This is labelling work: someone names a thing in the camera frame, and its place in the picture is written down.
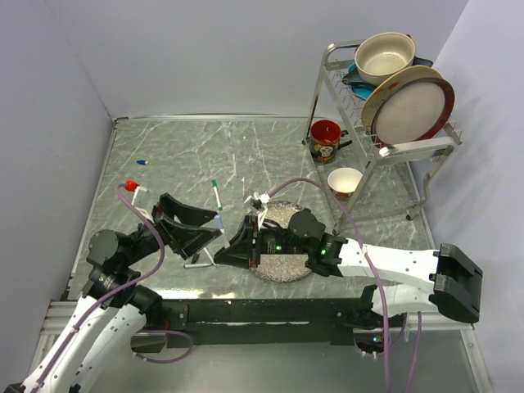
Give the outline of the light blue pen cap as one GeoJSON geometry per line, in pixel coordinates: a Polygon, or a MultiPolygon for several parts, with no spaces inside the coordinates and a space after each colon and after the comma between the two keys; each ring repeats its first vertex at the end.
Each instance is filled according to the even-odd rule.
{"type": "Polygon", "coordinates": [[[223,224],[223,221],[222,221],[222,218],[220,215],[216,215],[215,216],[215,223],[216,223],[216,227],[217,229],[219,229],[221,232],[224,231],[224,224],[223,224]]]}

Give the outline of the white pen teal tip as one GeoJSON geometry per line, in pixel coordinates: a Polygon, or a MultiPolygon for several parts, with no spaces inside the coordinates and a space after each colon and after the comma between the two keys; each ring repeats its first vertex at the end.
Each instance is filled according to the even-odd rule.
{"type": "Polygon", "coordinates": [[[216,203],[217,203],[217,209],[218,209],[218,211],[222,211],[224,207],[223,207],[223,204],[222,204],[222,201],[221,201],[221,198],[220,198],[217,181],[215,179],[212,179],[211,180],[211,184],[212,184],[212,189],[213,189],[213,192],[214,192],[214,195],[215,195],[215,200],[216,200],[216,203]]]}

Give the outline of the white pen light blue tip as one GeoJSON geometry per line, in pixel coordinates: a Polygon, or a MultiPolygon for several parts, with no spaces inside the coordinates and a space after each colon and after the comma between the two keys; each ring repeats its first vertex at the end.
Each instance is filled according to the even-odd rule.
{"type": "Polygon", "coordinates": [[[228,248],[228,247],[230,247],[230,242],[229,242],[229,240],[228,240],[227,233],[225,232],[224,229],[221,229],[221,233],[222,233],[222,238],[223,238],[224,248],[228,248]]]}

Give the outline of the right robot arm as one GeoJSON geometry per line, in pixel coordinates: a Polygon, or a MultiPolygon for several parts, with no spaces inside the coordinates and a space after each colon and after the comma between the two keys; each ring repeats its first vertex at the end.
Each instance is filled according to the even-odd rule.
{"type": "Polygon", "coordinates": [[[317,275],[374,278],[371,298],[358,307],[359,319],[368,326],[386,316],[432,311],[459,323],[479,321],[483,272],[457,246],[401,250],[359,244],[325,229],[308,209],[293,214],[285,228],[248,215],[215,262],[255,269],[262,255],[306,255],[306,268],[317,275]]]}

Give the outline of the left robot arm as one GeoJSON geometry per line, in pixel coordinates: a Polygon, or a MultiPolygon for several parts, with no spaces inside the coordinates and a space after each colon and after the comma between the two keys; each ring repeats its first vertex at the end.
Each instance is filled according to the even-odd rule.
{"type": "Polygon", "coordinates": [[[140,220],[138,229],[130,234],[105,229],[92,236],[87,261],[93,269],[69,321],[39,366],[8,392],[91,391],[135,333],[167,325],[162,297],[140,285],[145,277],[131,265],[154,253],[164,256],[166,247],[188,259],[221,235],[207,227],[213,210],[184,205],[165,193],[147,215],[126,199],[121,186],[116,194],[140,220]]]}

